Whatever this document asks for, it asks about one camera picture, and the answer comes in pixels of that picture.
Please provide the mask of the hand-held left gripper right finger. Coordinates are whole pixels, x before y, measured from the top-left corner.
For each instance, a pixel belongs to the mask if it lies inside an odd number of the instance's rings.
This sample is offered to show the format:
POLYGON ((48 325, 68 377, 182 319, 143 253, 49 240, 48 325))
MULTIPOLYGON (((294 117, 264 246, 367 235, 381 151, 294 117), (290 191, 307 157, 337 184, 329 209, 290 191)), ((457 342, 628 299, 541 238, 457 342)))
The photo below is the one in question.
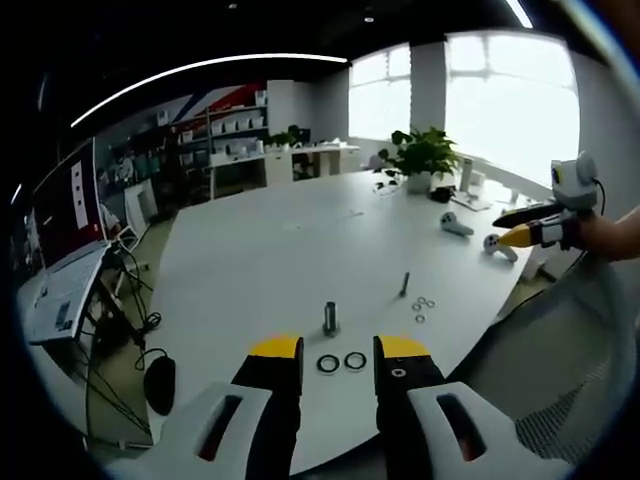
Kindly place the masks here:
POLYGON ((376 425, 390 479, 566 479, 572 466, 521 444, 514 422, 449 382, 420 342, 373 339, 376 425))

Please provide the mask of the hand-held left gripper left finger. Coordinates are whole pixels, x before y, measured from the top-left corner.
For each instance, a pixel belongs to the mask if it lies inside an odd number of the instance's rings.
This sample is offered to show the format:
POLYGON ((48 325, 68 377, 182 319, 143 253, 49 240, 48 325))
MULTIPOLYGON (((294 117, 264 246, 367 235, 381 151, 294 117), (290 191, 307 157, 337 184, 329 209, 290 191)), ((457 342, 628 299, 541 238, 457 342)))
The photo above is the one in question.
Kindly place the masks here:
POLYGON ((301 425, 304 341, 253 346, 229 383, 214 382, 165 419, 159 441, 110 464, 110 479, 286 479, 301 425))

